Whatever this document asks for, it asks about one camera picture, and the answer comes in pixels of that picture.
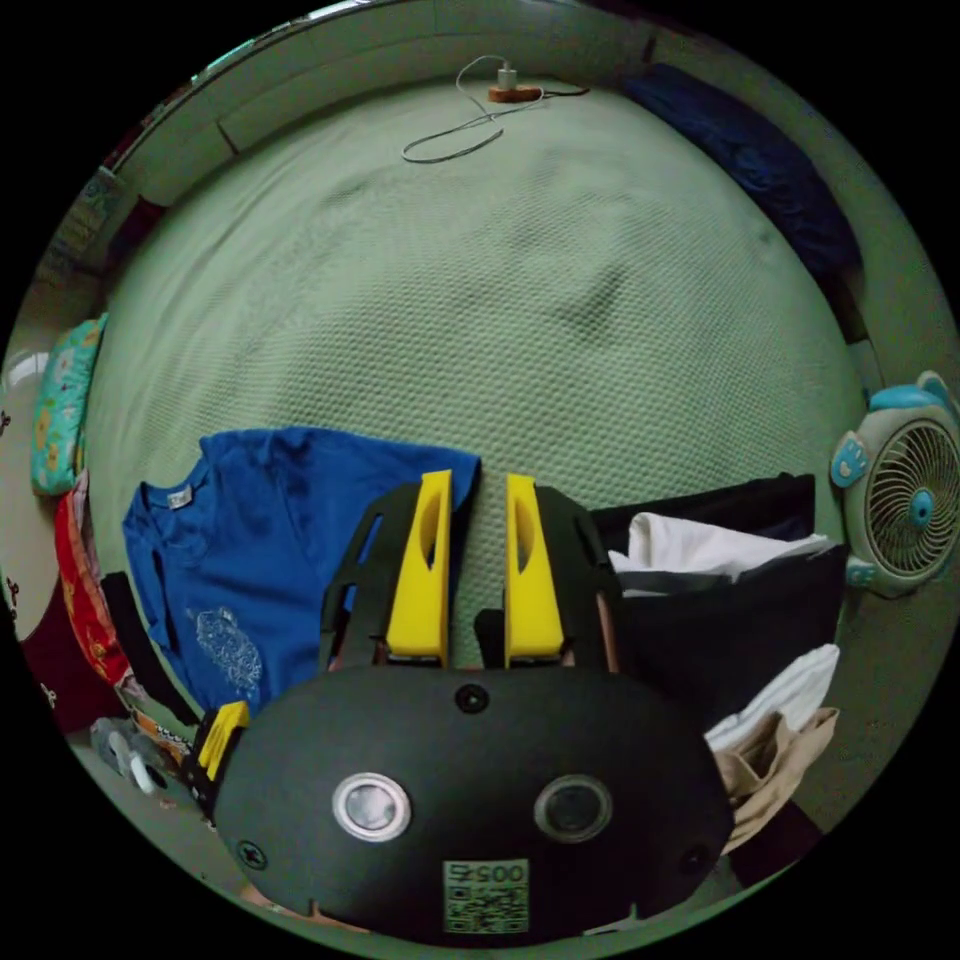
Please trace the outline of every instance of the mattress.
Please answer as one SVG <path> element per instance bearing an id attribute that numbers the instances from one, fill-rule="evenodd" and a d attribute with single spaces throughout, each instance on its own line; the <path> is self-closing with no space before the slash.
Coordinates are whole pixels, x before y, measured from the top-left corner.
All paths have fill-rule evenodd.
<path id="1" fill-rule="evenodd" d="M 826 465 L 861 388 L 771 222 L 612 92 L 505 118 L 448 163 L 401 160 L 474 110 L 449 84 L 354 104 L 238 157 L 162 221 L 112 292 L 90 394 L 105 571 L 128 569 L 140 481 L 177 484 L 205 434 L 290 424 L 482 456 L 461 665 L 501 598 L 507 472 L 589 508 L 812 472 L 818 532 L 842 538 Z"/>

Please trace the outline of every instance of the white towel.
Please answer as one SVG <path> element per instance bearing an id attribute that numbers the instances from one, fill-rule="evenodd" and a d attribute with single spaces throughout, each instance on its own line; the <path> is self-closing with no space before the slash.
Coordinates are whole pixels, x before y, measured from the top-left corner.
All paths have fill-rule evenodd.
<path id="1" fill-rule="evenodd" d="M 740 711 L 721 720 L 708 734 L 716 753 L 744 740 L 761 720 L 780 713 L 791 730 L 799 730 L 823 706 L 837 668 L 840 648 L 825 644 L 798 657 Z"/>
<path id="2" fill-rule="evenodd" d="M 627 555 L 610 551 L 617 573 L 663 570 L 726 574 L 736 580 L 771 560 L 821 553 L 834 546 L 821 534 L 803 540 L 772 540 L 708 523 L 639 513 L 630 521 Z"/>

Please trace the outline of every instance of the white graphic print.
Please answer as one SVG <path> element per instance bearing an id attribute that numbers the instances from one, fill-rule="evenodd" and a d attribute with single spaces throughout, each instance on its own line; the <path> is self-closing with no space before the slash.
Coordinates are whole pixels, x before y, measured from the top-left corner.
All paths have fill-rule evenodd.
<path id="1" fill-rule="evenodd" d="M 187 616 L 196 624 L 200 649 L 220 668 L 227 681 L 245 700 L 259 700 L 263 663 L 250 638 L 226 607 Z"/>

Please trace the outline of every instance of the electric fan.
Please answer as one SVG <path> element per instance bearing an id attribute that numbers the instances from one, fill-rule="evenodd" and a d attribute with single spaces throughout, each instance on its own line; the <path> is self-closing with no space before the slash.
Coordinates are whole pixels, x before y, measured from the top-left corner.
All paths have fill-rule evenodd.
<path id="1" fill-rule="evenodd" d="M 960 405 L 932 371 L 870 398 L 837 445 L 847 583 L 887 598 L 942 574 L 960 538 Z"/>

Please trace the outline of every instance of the camera lens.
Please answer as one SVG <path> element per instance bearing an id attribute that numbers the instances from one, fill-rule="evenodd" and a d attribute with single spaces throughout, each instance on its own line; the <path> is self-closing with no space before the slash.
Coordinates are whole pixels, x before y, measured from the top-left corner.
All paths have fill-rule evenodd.
<path id="1" fill-rule="evenodd" d="M 357 773 L 334 791 L 333 815 L 351 836 L 382 843 L 407 829 L 410 801 L 403 788 L 389 777 Z"/>
<path id="2" fill-rule="evenodd" d="M 593 777 L 571 775 L 548 784 L 537 798 L 533 816 L 540 830 L 559 843 L 583 843 L 610 822 L 613 802 Z"/>

